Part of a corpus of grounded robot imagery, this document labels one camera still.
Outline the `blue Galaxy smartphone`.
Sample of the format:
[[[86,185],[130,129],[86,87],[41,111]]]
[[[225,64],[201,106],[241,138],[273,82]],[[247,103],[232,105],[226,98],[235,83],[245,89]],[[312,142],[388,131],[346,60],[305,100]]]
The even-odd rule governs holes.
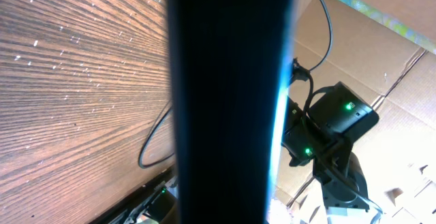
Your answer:
[[[264,223],[277,179],[294,0],[167,0],[181,223]]]

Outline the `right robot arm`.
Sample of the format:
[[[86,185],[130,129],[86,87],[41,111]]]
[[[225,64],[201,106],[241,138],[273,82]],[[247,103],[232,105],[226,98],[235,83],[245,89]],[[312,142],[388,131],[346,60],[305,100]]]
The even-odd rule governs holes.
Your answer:
[[[321,97],[307,111],[292,100],[287,103],[282,145],[292,158],[290,166],[313,164],[329,223],[377,223],[384,212],[369,199],[367,181],[352,148],[379,116],[342,82],[316,93]]]

